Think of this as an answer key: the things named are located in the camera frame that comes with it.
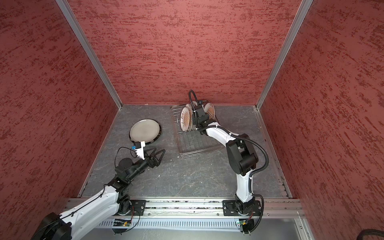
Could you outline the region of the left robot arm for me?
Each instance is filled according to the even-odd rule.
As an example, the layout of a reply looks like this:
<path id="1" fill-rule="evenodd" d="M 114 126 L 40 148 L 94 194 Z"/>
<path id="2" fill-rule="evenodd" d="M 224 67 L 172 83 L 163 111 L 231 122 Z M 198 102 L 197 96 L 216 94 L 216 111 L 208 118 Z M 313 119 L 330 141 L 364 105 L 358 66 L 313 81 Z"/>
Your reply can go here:
<path id="1" fill-rule="evenodd" d="M 50 213 L 43 218 L 32 236 L 33 240 L 80 240 L 105 219 L 118 215 L 132 219 L 140 213 L 129 196 L 133 181 L 145 169 L 161 164 L 165 150 L 144 148 L 133 150 L 139 160 L 120 160 L 116 175 L 103 189 L 88 200 L 60 214 Z"/>

